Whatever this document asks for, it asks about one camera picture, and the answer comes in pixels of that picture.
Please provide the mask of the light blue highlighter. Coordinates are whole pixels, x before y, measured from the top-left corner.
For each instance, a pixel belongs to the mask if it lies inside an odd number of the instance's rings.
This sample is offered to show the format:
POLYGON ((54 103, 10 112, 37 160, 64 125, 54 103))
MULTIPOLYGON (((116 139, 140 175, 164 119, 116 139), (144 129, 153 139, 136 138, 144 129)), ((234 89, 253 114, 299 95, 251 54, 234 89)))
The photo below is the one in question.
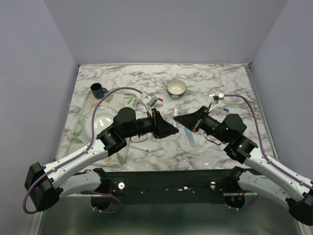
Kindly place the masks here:
POLYGON ((186 136, 188 138, 190 146, 191 147, 196 147, 197 145, 196 145, 196 142, 194 140, 193 133, 189 129, 187 129, 187 128, 185 128, 184 130, 185 130, 185 133, 186 133, 186 136))

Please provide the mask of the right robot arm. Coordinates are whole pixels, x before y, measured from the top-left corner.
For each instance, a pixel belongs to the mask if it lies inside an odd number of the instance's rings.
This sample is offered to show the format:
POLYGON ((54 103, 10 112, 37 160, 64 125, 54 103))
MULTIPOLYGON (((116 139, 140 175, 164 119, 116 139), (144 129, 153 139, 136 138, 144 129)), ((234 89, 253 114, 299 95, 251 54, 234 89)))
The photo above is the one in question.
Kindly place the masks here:
POLYGON ((194 113, 175 116, 174 120, 192 132, 203 130, 225 143, 224 151, 231 159, 244 164, 264 178, 240 170, 237 175, 225 179, 225 187, 235 192, 242 188, 270 198, 287 207, 290 215, 297 221, 311 226, 313 224, 313 182, 271 156, 243 135, 246 125, 238 114, 228 114, 222 122, 210 115, 209 109, 202 106, 194 113))

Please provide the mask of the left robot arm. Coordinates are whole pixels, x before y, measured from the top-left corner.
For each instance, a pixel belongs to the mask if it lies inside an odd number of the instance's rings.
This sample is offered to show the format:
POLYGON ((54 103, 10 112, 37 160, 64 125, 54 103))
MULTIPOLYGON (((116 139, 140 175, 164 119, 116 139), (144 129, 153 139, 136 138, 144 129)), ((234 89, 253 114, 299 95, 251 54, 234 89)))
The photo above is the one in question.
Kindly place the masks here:
POLYGON ((162 139, 178 131, 156 109, 152 109, 152 114, 146 118, 137 119, 134 109, 122 108, 113 118, 112 124, 93 137, 86 146, 61 160, 46 165, 36 162, 29 167, 24 183, 27 190, 22 203, 24 212, 33 214, 26 207, 28 198, 35 206, 35 211, 42 212, 64 196, 87 191, 104 193, 109 186, 104 170, 97 168, 89 173, 78 172, 126 147, 127 138, 151 133, 154 138, 162 139))

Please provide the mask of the white red-tipped marker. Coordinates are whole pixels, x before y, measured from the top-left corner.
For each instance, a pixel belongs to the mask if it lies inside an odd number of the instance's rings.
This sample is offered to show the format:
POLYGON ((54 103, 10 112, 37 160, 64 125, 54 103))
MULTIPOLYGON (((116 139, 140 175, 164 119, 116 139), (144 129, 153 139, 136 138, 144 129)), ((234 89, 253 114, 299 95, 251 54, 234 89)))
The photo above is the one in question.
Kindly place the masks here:
MULTIPOLYGON (((178 115, 178 110, 177 110, 177 106, 175 106, 174 108, 174 118, 178 115)), ((177 127, 177 122, 174 120, 173 121, 173 126, 176 128, 177 127)))

